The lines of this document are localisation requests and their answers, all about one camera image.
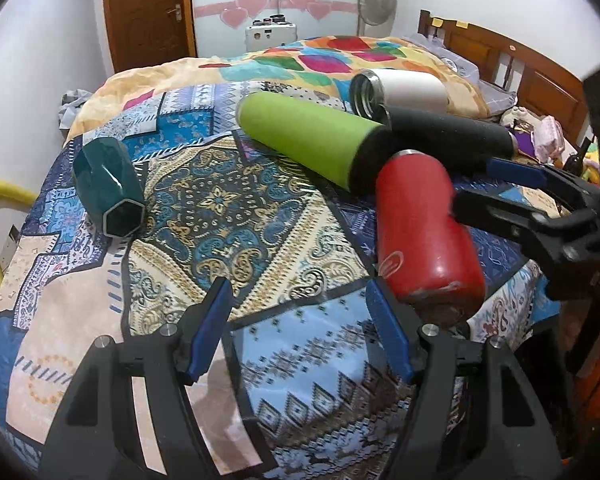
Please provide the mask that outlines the red metal bottle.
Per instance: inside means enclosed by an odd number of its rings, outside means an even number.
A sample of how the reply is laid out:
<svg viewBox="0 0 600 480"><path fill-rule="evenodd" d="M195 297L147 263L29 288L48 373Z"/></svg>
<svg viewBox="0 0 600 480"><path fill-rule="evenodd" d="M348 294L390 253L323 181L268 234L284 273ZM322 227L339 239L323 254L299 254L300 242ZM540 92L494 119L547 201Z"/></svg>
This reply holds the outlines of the red metal bottle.
<svg viewBox="0 0 600 480"><path fill-rule="evenodd" d="M376 179L378 273L422 318L454 324L486 299L486 280L466 226L452 215L454 188L442 163L394 154Z"/></svg>

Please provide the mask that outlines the teal faceted cup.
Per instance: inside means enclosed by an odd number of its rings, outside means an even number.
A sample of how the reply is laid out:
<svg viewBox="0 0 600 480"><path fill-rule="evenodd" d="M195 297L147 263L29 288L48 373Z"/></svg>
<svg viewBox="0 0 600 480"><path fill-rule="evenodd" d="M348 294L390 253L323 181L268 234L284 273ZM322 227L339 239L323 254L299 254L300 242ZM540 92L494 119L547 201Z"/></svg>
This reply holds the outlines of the teal faceted cup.
<svg viewBox="0 0 600 480"><path fill-rule="evenodd" d="M144 188L119 140L108 136L84 145L73 161L72 176L76 195L99 232L125 238L140 229Z"/></svg>

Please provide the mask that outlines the wooden headboard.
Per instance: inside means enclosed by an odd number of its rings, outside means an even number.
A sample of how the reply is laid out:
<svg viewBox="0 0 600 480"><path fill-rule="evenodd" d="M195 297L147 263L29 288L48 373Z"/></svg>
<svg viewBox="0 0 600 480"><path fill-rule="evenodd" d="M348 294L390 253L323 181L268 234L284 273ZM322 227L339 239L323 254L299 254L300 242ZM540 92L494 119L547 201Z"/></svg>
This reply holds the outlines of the wooden headboard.
<svg viewBox="0 0 600 480"><path fill-rule="evenodd" d="M555 117L571 144L588 128L582 82L569 70L517 40L479 25L419 12L418 31L477 65L482 80L514 92L518 104Z"/></svg>

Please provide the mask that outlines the grey pillow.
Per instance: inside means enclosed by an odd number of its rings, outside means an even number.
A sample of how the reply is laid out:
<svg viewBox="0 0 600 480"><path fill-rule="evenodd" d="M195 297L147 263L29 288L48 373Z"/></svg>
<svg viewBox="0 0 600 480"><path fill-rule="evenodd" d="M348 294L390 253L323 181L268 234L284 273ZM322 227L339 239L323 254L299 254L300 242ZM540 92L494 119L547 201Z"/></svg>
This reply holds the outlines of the grey pillow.
<svg viewBox="0 0 600 480"><path fill-rule="evenodd" d="M506 110L517 105L518 98L515 92L503 90L495 84L482 80L478 66L475 63L448 50L440 39L428 39L418 32L407 37L407 40L437 56L452 72L457 73L458 76L473 84L486 103L489 118L501 116Z"/></svg>

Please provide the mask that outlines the green bottle with black cap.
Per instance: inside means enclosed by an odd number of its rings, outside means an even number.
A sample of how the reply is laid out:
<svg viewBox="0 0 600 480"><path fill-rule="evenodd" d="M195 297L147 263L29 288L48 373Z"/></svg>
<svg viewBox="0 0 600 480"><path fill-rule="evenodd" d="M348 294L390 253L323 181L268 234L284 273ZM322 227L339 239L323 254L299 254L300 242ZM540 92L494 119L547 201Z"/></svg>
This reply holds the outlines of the green bottle with black cap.
<svg viewBox="0 0 600 480"><path fill-rule="evenodd" d="M254 140L358 196L373 193L394 154L384 125L273 92L243 98L236 120Z"/></svg>

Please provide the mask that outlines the white thermos bottle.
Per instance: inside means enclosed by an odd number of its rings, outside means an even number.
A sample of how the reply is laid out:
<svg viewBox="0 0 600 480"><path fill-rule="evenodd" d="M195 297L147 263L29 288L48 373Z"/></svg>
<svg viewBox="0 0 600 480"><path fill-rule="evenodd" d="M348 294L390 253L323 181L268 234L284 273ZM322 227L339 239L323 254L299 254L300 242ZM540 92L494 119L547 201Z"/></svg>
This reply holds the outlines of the white thermos bottle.
<svg viewBox="0 0 600 480"><path fill-rule="evenodd" d="M397 106L445 113L449 97L434 75L375 68L361 70L351 79L349 101L355 114L379 122L390 107Z"/></svg>

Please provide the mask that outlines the blue patchwork blanket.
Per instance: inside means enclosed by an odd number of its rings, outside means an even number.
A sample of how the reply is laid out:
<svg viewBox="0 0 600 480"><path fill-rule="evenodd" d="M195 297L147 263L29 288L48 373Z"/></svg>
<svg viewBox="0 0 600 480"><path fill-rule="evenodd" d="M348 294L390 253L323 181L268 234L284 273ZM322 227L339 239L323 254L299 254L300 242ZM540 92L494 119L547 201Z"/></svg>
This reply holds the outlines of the blue patchwork blanket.
<svg viewBox="0 0 600 480"><path fill-rule="evenodd" d="M375 209L260 148L237 102L260 81L198 84L69 141L21 230L0 287L0 430L38 469L93 339L178 321L224 276L235 330L187 395L223 474L375 479L411 388L388 367L366 309ZM84 148L113 138L145 191L140 232L96 229L73 185Z"/></svg>

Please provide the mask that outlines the colourful patch duvet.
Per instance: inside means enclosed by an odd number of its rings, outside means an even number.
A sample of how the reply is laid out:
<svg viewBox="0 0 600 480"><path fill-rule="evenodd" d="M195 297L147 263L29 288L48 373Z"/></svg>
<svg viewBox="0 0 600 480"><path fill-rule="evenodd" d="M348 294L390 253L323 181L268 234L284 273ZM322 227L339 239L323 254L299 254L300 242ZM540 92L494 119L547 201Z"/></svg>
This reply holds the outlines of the colourful patch duvet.
<svg viewBox="0 0 600 480"><path fill-rule="evenodd" d="M478 119L490 115L476 84L413 41L398 37L323 36L236 58L180 58L116 73L81 107L67 139L106 124L122 113L126 104L139 107L142 96L150 98L193 84L279 81L347 101L354 74L374 68L434 75L445 86L450 113Z"/></svg>

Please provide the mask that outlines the standing electric fan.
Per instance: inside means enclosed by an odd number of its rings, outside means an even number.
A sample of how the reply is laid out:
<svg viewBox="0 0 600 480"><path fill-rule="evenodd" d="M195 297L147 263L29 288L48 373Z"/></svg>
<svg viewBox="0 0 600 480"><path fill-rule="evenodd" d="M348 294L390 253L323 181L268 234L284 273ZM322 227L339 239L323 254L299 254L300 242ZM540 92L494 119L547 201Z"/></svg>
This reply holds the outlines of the standing electric fan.
<svg viewBox="0 0 600 480"><path fill-rule="evenodd" d="M358 0L358 36L390 34L398 0Z"/></svg>

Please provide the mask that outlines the grey clothes pile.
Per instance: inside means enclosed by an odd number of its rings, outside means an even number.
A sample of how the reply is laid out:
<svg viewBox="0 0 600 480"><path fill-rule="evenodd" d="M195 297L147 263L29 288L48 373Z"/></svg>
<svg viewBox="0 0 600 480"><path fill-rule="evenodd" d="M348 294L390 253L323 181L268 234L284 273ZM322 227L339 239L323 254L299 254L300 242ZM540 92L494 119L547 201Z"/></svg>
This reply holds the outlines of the grey clothes pile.
<svg viewBox="0 0 600 480"><path fill-rule="evenodd" d="M58 128L66 136L76 120L82 106L93 95L92 92L83 89L68 90L62 97L58 107Z"/></svg>

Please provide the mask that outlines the brown wooden door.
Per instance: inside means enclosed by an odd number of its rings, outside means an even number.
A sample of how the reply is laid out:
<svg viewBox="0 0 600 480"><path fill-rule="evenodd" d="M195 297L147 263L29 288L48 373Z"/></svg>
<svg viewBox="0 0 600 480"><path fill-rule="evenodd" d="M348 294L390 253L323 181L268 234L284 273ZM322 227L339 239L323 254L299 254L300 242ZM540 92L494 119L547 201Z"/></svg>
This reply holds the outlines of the brown wooden door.
<svg viewBox="0 0 600 480"><path fill-rule="evenodd" d="M102 0L117 73L195 56L192 0Z"/></svg>

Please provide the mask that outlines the wall power socket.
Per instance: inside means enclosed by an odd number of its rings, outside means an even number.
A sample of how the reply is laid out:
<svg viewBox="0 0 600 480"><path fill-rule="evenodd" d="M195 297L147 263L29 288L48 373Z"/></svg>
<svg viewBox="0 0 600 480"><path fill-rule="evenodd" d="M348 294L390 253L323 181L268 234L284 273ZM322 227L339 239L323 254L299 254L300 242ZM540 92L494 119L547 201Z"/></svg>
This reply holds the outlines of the wall power socket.
<svg viewBox="0 0 600 480"><path fill-rule="evenodd" d="M16 249L18 247L18 240L20 237L20 231L16 226L11 226L7 234L5 243L0 252L0 267L2 272L5 272L14 258Z"/></svg>

